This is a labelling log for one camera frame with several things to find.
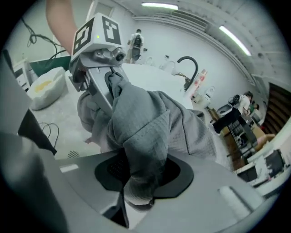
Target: fluorescent light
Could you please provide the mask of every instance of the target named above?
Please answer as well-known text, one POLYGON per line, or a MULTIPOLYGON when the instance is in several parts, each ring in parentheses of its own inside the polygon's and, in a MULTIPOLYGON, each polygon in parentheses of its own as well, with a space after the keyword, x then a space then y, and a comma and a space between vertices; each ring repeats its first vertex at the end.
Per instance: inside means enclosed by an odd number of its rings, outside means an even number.
POLYGON ((143 6, 149 6, 149 7, 163 7, 163 8, 169 8, 173 10, 178 10, 177 5, 172 5, 172 4, 164 4, 164 3, 142 3, 143 6))
POLYGON ((227 34, 244 51, 246 55, 251 56, 250 51, 248 51, 245 45, 227 28, 225 28, 224 26, 220 26, 219 29, 222 30, 225 34, 227 34))

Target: ceiling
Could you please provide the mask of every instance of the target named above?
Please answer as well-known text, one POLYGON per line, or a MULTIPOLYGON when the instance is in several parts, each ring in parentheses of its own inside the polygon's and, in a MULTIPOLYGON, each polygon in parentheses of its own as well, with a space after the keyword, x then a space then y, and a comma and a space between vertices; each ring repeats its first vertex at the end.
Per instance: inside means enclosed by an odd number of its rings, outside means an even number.
POLYGON ((246 79, 267 96, 264 80, 290 84, 289 50, 271 17, 254 0, 115 0, 131 11, 134 19, 165 24, 206 39, 244 72, 246 79), (179 11, 143 7, 142 2, 164 2, 179 11), (224 34, 224 25, 251 52, 247 56, 224 34))

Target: white bag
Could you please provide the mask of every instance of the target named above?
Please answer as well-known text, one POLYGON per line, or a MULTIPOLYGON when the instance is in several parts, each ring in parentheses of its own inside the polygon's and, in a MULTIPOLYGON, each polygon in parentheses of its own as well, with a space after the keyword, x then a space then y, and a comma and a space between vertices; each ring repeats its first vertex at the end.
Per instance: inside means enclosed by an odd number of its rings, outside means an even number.
POLYGON ((27 91, 32 99, 30 108, 40 110, 55 102, 65 86, 65 70, 57 67, 40 76, 27 91))

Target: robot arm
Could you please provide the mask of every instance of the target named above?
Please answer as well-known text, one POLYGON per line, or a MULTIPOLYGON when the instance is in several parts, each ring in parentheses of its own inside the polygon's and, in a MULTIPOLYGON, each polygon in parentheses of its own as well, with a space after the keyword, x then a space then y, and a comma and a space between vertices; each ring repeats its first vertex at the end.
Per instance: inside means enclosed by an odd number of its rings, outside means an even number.
POLYGON ((121 68, 125 52, 119 28, 117 22, 97 13, 75 33, 69 67, 75 89, 88 91, 108 116, 113 96, 106 80, 113 75, 128 80, 121 68))

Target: person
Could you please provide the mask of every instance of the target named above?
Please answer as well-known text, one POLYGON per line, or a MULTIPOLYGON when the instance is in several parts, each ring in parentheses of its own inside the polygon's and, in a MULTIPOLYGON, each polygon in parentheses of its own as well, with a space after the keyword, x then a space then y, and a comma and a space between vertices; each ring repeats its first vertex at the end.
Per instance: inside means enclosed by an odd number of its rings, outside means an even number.
POLYGON ((254 104, 254 110, 259 110, 260 109, 260 105, 258 105, 257 103, 254 104))
POLYGON ((244 95, 240 95, 239 106, 233 107, 231 112, 227 113, 222 118, 218 119, 215 123, 210 123, 209 128, 220 135, 221 130, 234 123, 241 115, 248 115, 248 109, 253 98, 253 94, 249 91, 244 95))
POLYGON ((258 145, 255 147, 256 152, 260 151, 263 146, 270 142, 276 135, 275 134, 265 134, 257 139, 258 145))
POLYGON ((60 44, 72 54, 75 32, 78 30, 71 0, 46 0, 46 19, 50 30, 60 44))
POLYGON ((260 106, 255 103, 255 101, 252 101, 249 107, 249 115, 252 114, 255 109, 259 110, 260 106))
POLYGON ((141 35, 141 30, 136 30, 135 34, 131 35, 131 39, 128 40, 130 46, 127 52, 125 63, 135 63, 140 57, 140 49, 144 44, 144 37, 141 35))

